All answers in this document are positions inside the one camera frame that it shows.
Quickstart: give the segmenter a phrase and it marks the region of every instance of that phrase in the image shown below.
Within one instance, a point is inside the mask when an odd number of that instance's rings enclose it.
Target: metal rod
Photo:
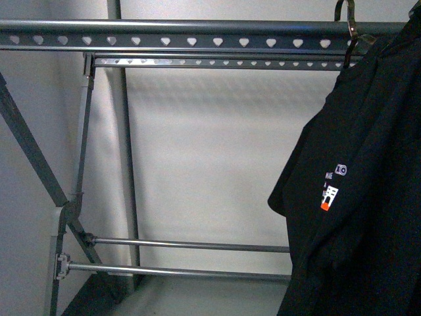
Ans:
[[[76,144],[76,160],[74,163],[74,175],[72,189],[75,196],[76,208],[74,214],[72,214],[68,227],[72,231],[74,237],[78,241],[80,247],[84,251],[86,257],[91,263],[102,263],[101,258],[95,249],[89,247],[84,236],[85,230],[80,223],[78,217],[82,208],[82,184],[84,179],[84,167],[87,147],[87,133],[89,128],[89,114],[91,109],[91,99],[93,84],[95,79],[95,67],[93,66],[94,58],[92,53],[85,55],[84,73],[82,75],[82,92],[80,100],[80,112],[79,112],[79,123],[78,123],[78,139]],[[99,273],[104,280],[106,286],[108,286],[111,295],[114,300],[119,301],[121,297],[118,293],[117,285],[114,280],[107,273]]]
[[[148,268],[148,267],[131,267],[125,265],[94,265],[89,263],[69,264],[69,270],[79,271],[101,271],[111,273],[130,273],[135,275],[159,275],[173,277],[209,277],[209,278],[243,278],[254,280],[272,280],[272,281],[290,281],[290,275],[271,275],[268,273],[238,273],[238,272],[222,272],[222,271],[202,271],[202,270],[184,270],[184,269],[167,269],[167,268]]]
[[[13,101],[6,81],[0,73],[0,113],[9,126],[14,138],[19,143],[26,158],[37,173],[39,179],[57,207],[62,207],[68,202],[59,181],[55,177],[44,154],[39,148],[23,116],[20,114],[16,103]]]
[[[360,22],[361,33],[395,34],[405,23]],[[63,34],[348,34],[346,22],[244,20],[0,20],[1,33]]]
[[[283,246],[210,244],[210,243],[201,243],[201,242],[168,242],[168,241],[159,241],[159,240],[138,240],[138,239],[101,238],[101,237],[93,237],[92,242],[94,244],[289,253],[289,247],[283,247]]]

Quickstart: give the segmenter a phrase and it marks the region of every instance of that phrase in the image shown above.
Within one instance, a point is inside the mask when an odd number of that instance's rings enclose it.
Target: vertical metal pole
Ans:
[[[89,127],[89,114],[91,111],[91,100],[93,83],[95,80],[95,67],[92,53],[85,55],[84,73],[82,76],[82,93],[80,100],[80,112],[78,123],[78,139],[76,142],[76,158],[73,170],[72,194],[76,201],[75,218],[79,217],[82,208],[82,184],[84,180],[85,156],[87,144],[87,131]]]
[[[50,237],[50,249],[47,268],[47,285],[45,287],[44,315],[56,316],[59,296],[58,271],[61,268],[57,257],[62,253],[63,236],[66,232],[65,207],[56,207],[53,211],[53,224]]]
[[[120,0],[107,0],[108,15],[112,20],[121,20],[121,2]],[[130,119],[129,119],[129,106],[128,106],[128,93],[127,93],[127,77],[125,68],[114,68],[113,71],[119,71],[121,77],[121,86],[119,87],[122,91],[123,102],[123,117],[124,117],[124,130],[126,132],[126,153],[127,153],[127,169],[128,169],[128,181],[129,181],[129,196],[132,202],[132,209],[128,210],[132,212],[133,223],[128,223],[129,231],[130,224],[132,224],[132,238],[139,239],[139,227],[137,225],[137,205],[136,205],[136,193],[134,183],[134,168],[133,168],[133,154],[132,154],[132,137],[130,134]],[[134,264],[140,265],[140,249],[139,247],[132,247],[130,250],[131,255],[134,257]],[[134,275],[134,288],[137,288],[141,280],[141,275]]]
[[[102,263],[95,249],[90,247],[84,240],[85,230],[80,223],[78,217],[82,210],[82,184],[84,179],[84,168],[85,168],[85,157],[86,157],[86,145],[87,145],[87,133],[89,128],[89,114],[91,111],[91,100],[93,92],[93,83],[95,79],[95,57],[92,53],[85,55],[84,74],[82,76],[82,95],[80,100],[80,112],[79,112],[79,123],[78,123],[78,139],[76,148],[76,160],[74,164],[74,174],[72,189],[74,200],[74,208],[69,214],[67,225],[78,241],[80,247],[84,251],[86,257],[91,263]],[[114,280],[108,273],[100,273],[105,284],[109,287],[111,294],[115,301],[119,301],[117,286]]]

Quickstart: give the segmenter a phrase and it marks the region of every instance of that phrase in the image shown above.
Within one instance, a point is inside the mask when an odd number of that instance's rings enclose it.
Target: floor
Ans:
[[[271,316],[286,287],[272,281],[149,276],[105,316]]]

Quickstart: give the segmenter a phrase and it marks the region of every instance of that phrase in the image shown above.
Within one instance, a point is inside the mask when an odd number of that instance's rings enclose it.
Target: metal frame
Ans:
[[[403,23],[360,23],[360,34],[396,34]],[[0,74],[0,112],[39,179],[56,205],[50,241],[45,315],[57,312],[59,281],[69,270],[97,271],[118,301],[118,289],[108,272],[191,277],[235,277],[288,281],[287,275],[191,271],[103,265],[95,244],[177,247],[234,251],[289,252],[288,247],[206,244],[100,238],[84,231],[78,217],[96,67],[228,68],[339,70],[349,46],[346,22],[154,21],[154,20],[0,20],[0,49],[80,51],[85,53],[82,96],[74,163],[72,197],[64,194],[26,125]],[[361,45],[353,62],[365,54]],[[90,264],[71,262],[62,254],[66,226],[75,235]]]

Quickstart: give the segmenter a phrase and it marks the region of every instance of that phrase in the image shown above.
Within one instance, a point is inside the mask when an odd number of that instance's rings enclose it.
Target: orange graphic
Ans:
[[[329,211],[329,203],[323,203],[320,207],[326,212]]]

